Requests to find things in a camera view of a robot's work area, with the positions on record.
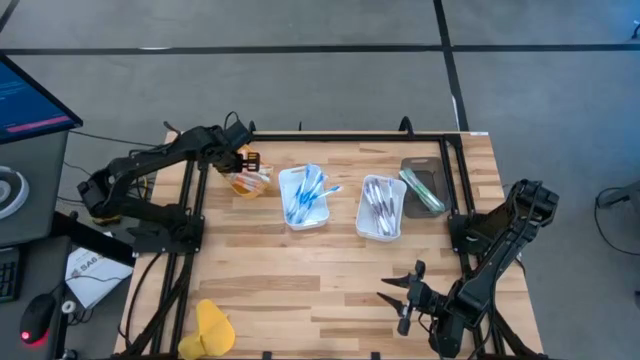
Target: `desk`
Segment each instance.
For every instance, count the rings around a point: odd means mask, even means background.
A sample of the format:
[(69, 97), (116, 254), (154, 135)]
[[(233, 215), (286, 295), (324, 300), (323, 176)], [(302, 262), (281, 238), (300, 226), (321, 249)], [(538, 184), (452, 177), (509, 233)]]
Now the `desk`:
[(65, 131), (0, 145), (0, 166), (22, 173), (29, 183), (29, 197), (24, 205), (0, 220), (0, 247), (49, 235), (67, 135)]
[[(475, 206), (478, 212), (488, 212), (504, 200), (491, 141), (489, 136), (469, 133), (462, 133), (460, 139)], [(446, 216), (404, 217), (402, 237), (393, 243), (358, 237), (355, 219), (366, 175), (397, 177), (405, 157), (440, 157), (438, 143), (257, 141), (251, 146), (275, 166), (274, 184), (262, 196), (247, 200), (235, 195), (215, 170), (210, 171), (203, 209), (206, 232), (193, 266), (185, 332), (195, 329), (197, 302), (212, 299), (229, 314), (236, 331), (235, 346), (227, 357), (260, 358), (263, 351), (272, 351), (276, 359), (368, 358), (371, 352), (380, 352), (382, 358), (436, 358), (418, 324), (412, 326), (408, 337), (396, 333), (397, 316), (376, 291), (405, 299), (406, 292), (382, 283), (380, 278), (405, 275), (416, 259), (426, 262), (425, 281), (431, 287), (442, 293), (449, 290), (460, 277), (460, 262), (451, 250)], [(464, 209), (452, 146), (448, 154), (458, 203)], [(330, 185), (340, 184), (344, 190), (328, 199), (331, 216), (326, 226), (293, 232), (284, 224), (277, 174), (308, 162), (320, 165), (329, 175)], [(177, 202), (184, 169), (183, 163), (158, 173), (153, 202)], [(136, 262), (123, 324), (133, 289), (151, 258), (143, 256)], [(166, 256), (158, 260), (142, 286), (132, 318), (134, 335), (158, 306), (164, 264)], [(498, 283), (497, 302), (522, 340), (534, 351), (542, 351), (524, 275), (517, 265), (512, 265)], [(166, 324), (163, 351), (169, 347), (173, 314)], [(123, 348), (119, 339), (115, 351)], [(459, 357), (466, 358), (472, 349), (472, 336), (467, 332)]]
[[(64, 348), (57, 348), (64, 345), (66, 332), (60, 332), (59, 329), (67, 321), (60, 306), (56, 306), (51, 317), (46, 340), (39, 342), (37, 346), (27, 346), (20, 340), (20, 319), (34, 297), (50, 292), (64, 280), (70, 249), (71, 241), (68, 237), (34, 240), (23, 245), (22, 251), (25, 251), (26, 256), (20, 298), (0, 304), (0, 349), (3, 359), (50, 360), (54, 358), (56, 350), (62, 351)], [(53, 295), (60, 304), (64, 287), (58, 287)]]

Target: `monitor screen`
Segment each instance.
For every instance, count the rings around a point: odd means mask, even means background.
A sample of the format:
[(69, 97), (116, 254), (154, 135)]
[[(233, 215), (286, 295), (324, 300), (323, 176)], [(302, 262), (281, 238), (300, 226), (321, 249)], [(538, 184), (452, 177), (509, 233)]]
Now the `monitor screen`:
[(0, 144), (81, 125), (17, 65), (0, 57)]

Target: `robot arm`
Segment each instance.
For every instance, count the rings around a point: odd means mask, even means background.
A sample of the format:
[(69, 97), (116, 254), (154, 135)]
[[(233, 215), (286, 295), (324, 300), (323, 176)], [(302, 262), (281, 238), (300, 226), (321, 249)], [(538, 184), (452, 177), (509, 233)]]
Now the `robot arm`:
[[(541, 183), (521, 180), (513, 186), (502, 205), (487, 215), (469, 217), (456, 233), (471, 242), (476, 253), (484, 255), (483, 260), (473, 272), (456, 281), (447, 295), (433, 291), (422, 282), (425, 264), (420, 260), (416, 262), (414, 275), (383, 279), (391, 285), (409, 289), (406, 305), (380, 294), (401, 318), (398, 332), (401, 335), (408, 333), (414, 309), (432, 315), (437, 319), (437, 326), (429, 336), (431, 348), (442, 356), (455, 358), (460, 351), (463, 330), (480, 325), (484, 315), (493, 306), (498, 279), (524, 246), (533, 241), (538, 229), (551, 223), (557, 204), (558, 196), (543, 188)], [(517, 339), (504, 319), (499, 314), (497, 317), (496, 326), (513, 335), (506, 338)], [(517, 346), (522, 344), (515, 340), (512, 343)], [(516, 355), (518, 352), (534, 354), (526, 347), (513, 350)]]
[(80, 183), (78, 192), (93, 217), (123, 215), (160, 225), (159, 230), (152, 232), (131, 229), (136, 240), (142, 239), (137, 241), (140, 245), (138, 248), (134, 244), (134, 251), (160, 251), (164, 248), (167, 252), (189, 252), (199, 245), (193, 239), (202, 231), (202, 219), (193, 219), (178, 204), (159, 206), (128, 196), (131, 184), (141, 176), (181, 161), (195, 161), (200, 169), (212, 165), (221, 173), (240, 172), (243, 169), (258, 171), (259, 154), (249, 153), (245, 159), (237, 153), (250, 141), (251, 133), (240, 121), (226, 130), (218, 125), (198, 126), (178, 133), (171, 143), (146, 150), (133, 150), (127, 157), (114, 159), (106, 168)]

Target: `clear plastic tray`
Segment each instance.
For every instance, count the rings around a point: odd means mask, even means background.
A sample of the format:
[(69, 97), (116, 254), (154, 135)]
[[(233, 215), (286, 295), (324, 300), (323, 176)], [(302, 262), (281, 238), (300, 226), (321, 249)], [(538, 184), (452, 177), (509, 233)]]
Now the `clear plastic tray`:
[(389, 178), (378, 175), (367, 175), (362, 182), (362, 193), (360, 194), (360, 204), (358, 205), (358, 216), (356, 217), (356, 231), (358, 235), (378, 241), (390, 242), (400, 237), (402, 223), (402, 206), (404, 204), (404, 194), (407, 192), (407, 184), (404, 181), (394, 179), (393, 182), (393, 200), (396, 213), (396, 228), (398, 233), (395, 236), (384, 236), (378, 234), (376, 229), (376, 223), (373, 216), (373, 208), (367, 202), (364, 196), (364, 184), (373, 179), (378, 179), (381, 183), (386, 184)]
[[(287, 221), (286, 217), (286, 209), (289, 208), (289, 204), (294, 200), (294, 195), (296, 194), (296, 190), (298, 190), (298, 186), (302, 183), (302, 179), (304, 179), (304, 166), (285, 169), (280, 171), (278, 175), (278, 181), (280, 183), (280, 197), (282, 198), (282, 216), (284, 217), (284, 222), (289, 225), (292, 230), (306, 230), (320, 227), (329, 221), (329, 207), (327, 206), (327, 198), (322, 197), (316, 200), (311, 209), (309, 209), (309, 214), (307, 215), (307, 219), (302, 224), (290, 224)], [(319, 166), (311, 165), (311, 173), (310, 177), (313, 179), (316, 174), (322, 171)]]

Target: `wooden tabletop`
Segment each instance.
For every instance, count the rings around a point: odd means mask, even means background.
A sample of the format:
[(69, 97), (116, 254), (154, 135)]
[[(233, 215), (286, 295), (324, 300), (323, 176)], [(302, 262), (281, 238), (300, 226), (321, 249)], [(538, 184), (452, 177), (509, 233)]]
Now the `wooden tabletop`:
[[(504, 200), (500, 177), (487, 135), (461, 134), (473, 197), (478, 212), (488, 212)], [(406, 300), (406, 291), (380, 281), (413, 269), (417, 259), (427, 265), (425, 282), (446, 294), (460, 277), (458, 256), (451, 250), (446, 216), (402, 219), (402, 236), (392, 243), (358, 237), (356, 212), (366, 175), (397, 177), (406, 157), (440, 157), (435, 142), (254, 142), (263, 161), (275, 166), (272, 187), (247, 200), (235, 195), (215, 170), (208, 178), (203, 214), (206, 232), (195, 257), (185, 334), (195, 329), (195, 304), (213, 300), (236, 332), (226, 357), (260, 358), (437, 358), (427, 333), (414, 322), (409, 336), (396, 332), (395, 311), (377, 291)], [(456, 193), (464, 213), (455, 152), (449, 147)], [(329, 186), (344, 190), (330, 198), (329, 223), (302, 232), (284, 223), (277, 174), (314, 163), (329, 175)], [(152, 201), (177, 203), (185, 165), (158, 173)], [(197, 174), (194, 176), (191, 204)], [(151, 255), (136, 262), (129, 299)], [(134, 308), (132, 334), (138, 334), (158, 306), (166, 256), (150, 271)], [(498, 309), (530, 348), (542, 351), (522, 270), (514, 263), (497, 285)], [(167, 317), (162, 348), (168, 349), (173, 312)], [(115, 351), (122, 351), (119, 338)], [(473, 350), (466, 331), (459, 358)]]

